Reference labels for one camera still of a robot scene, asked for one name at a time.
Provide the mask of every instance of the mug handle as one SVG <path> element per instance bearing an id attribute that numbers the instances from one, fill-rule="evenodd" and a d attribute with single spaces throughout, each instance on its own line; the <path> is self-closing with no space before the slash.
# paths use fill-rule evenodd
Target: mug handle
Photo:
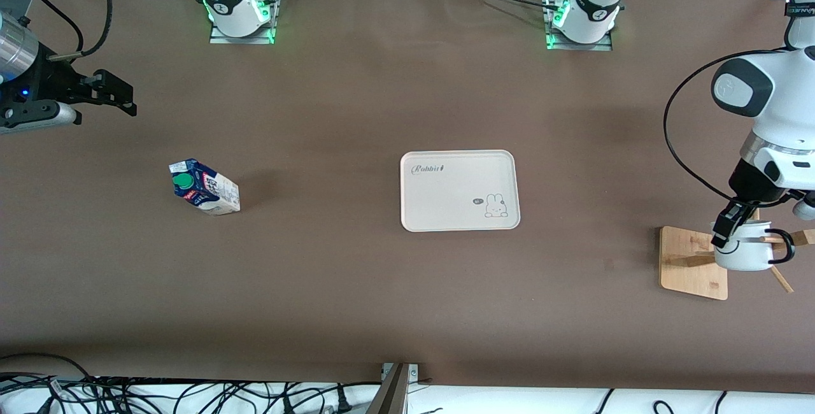
<path id="1" fill-rule="evenodd" d="M 765 229 L 765 233 L 772 233 L 778 234 L 784 240 L 784 245 L 786 245 L 786 255 L 780 260 L 770 260 L 768 261 L 771 265 L 780 265 L 780 263 L 786 263 L 786 261 L 792 260 L 792 257 L 795 256 L 795 245 L 792 245 L 792 236 L 784 231 L 784 229 Z"/>

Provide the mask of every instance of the green bottle cap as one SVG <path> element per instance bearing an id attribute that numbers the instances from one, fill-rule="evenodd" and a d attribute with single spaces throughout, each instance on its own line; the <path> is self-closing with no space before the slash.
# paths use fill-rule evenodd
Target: green bottle cap
<path id="1" fill-rule="evenodd" d="M 173 177 L 173 183 L 178 185 L 182 190 L 187 190 L 192 188 L 192 185 L 195 184 L 195 180 L 192 178 L 192 175 L 188 173 L 180 173 Z"/>

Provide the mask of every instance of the brown table surface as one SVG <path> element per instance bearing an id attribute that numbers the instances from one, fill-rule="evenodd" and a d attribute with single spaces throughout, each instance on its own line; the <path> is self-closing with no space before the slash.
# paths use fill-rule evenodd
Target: brown table surface
<path id="1" fill-rule="evenodd" d="M 104 0 L 53 0 L 96 40 Z M 730 274 L 730 298 L 658 286 L 657 228 L 725 202 L 672 161 L 664 103 L 709 60 L 774 48 L 783 4 L 625 0 L 614 52 L 547 51 L 504 0 L 285 0 L 274 46 L 209 45 L 193 0 L 114 0 L 75 68 L 133 84 L 139 116 L 0 138 L 0 350 L 91 373 L 275 380 L 812 390 L 815 252 Z M 52 48 L 72 31 L 34 2 Z M 676 148 L 726 188 L 751 126 L 676 103 Z M 399 159 L 506 149 L 521 225 L 411 234 Z M 172 193 L 195 157 L 241 187 L 208 217 Z M 794 231 L 791 206 L 763 215 Z M 29 368 L 28 364 L 12 365 Z M 64 371 L 49 364 L 50 371 Z"/>

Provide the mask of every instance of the metal mounting plate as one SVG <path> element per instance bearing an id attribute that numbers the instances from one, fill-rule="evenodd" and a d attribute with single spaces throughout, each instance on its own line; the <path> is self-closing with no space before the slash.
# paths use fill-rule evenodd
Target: metal mounting plate
<path id="1" fill-rule="evenodd" d="M 261 7 L 260 10 L 267 11 L 270 19 L 253 34 L 244 37 L 225 36 L 213 23 L 212 29 L 209 31 L 209 42 L 216 43 L 216 45 L 274 45 L 274 37 L 277 35 L 277 18 L 280 16 L 280 0 L 271 0 L 268 6 Z"/>
<path id="2" fill-rule="evenodd" d="M 385 380 L 385 377 L 388 376 L 388 373 L 390 373 L 390 368 L 393 368 L 393 364 L 382 364 L 382 380 Z M 418 364 L 407 365 L 407 382 L 408 384 L 415 384 L 416 382 L 419 382 Z"/>
<path id="3" fill-rule="evenodd" d="M 555 5 L 562 8 L 565 0 L 541 0 L 543 4 Z M 561 11 L 547 10 L 544 11 L 544 30 L 546 32 L 546 48 L 547 49 L 569 49 L 572 51 L 611 51 L 611 32 L 606 32 L 605 36 L 597 43 L 591 45 L 584 45 L 583 43 L 576 43 L 568 39 L 562 31 L 554 26 L 555 17 L 562 13 Z"/>

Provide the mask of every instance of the white mug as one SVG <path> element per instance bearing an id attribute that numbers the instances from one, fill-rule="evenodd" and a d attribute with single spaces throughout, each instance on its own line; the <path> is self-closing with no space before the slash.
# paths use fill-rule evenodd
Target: white mug
<path id="1" fill-rule="evenodd" d="M 792 237 L 783 229 L 771 229 L 770 222 L 748 220 L 736 229 L 723 248 L 715 247 L 716 264 L 731 271 L 764 271 L 772 265 L 786 263 L 795 256 Z M 786 245 L 785 257 L 776 260 L 772 255 L 772 244 L 762 242 L 762 237 L 777 234 Z"/>

